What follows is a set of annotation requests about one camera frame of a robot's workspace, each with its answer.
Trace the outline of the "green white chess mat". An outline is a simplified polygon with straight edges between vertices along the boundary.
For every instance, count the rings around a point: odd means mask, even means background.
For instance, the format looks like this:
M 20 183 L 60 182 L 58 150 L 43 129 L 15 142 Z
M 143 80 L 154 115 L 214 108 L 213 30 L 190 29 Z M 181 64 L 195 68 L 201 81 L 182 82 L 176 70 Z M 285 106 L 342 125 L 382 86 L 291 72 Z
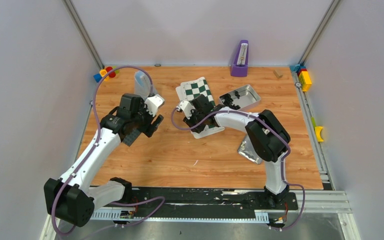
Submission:
M 199 95 L 205 96 L 208 101 L 215 106 L 215 100 L 208 85 L 208 82 L 204 76 L 195 80 L 182 82 L 180 86 L 175 88 L 177 96 L 180 101 L 191 101 Z M 216 133 L 224 131 L 224 127 L 217 127 L 215 125 L 206 125 L 204 130 L 200 133 L 190 131 L 195 139 L 201 139 Z

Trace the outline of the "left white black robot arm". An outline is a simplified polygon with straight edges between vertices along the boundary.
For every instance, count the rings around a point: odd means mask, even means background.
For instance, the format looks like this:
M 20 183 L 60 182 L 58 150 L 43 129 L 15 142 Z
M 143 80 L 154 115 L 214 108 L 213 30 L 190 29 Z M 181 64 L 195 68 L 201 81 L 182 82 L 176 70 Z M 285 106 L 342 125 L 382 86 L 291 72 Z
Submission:
M 91 187 L 92 180 L 124 140 L 130 146 L 140 134 L 149 138 L 153 135 L 164 119 L 157 114 L 164 103 L 159 94 L 146 99 L 137 94 L 123 94 L 119 105 L 98 123 L 94 137 L 74 164 L 58 179 L 49 178 L 44 184 L 48 214 L 83 227 L 101 207 L 112 202 L 129 206 L 133 193 L 127 189 L 127 181 L 114 177 L 106 184 Z

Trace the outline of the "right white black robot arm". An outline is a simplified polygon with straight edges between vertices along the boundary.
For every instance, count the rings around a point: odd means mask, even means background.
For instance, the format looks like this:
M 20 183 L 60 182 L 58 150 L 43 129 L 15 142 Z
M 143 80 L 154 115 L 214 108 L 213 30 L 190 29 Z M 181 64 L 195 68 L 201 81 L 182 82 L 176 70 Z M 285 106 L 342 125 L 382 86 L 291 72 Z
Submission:
M 177 111 L 183 112 L 187 130 L 200 134 L 210 127 L 231 128 L 246 134 L 245 146 L 251 150 L 248 159 L 264 162 L 266 204 L 278 209 L 286 201 L 289 186 L 285 179 L 283 161 L 290 153 L 290 135 L 268 109 L 260 113 L 244 112 L 228 105 L 213 105 L 200 94 L 193 100 L 182 100 Z

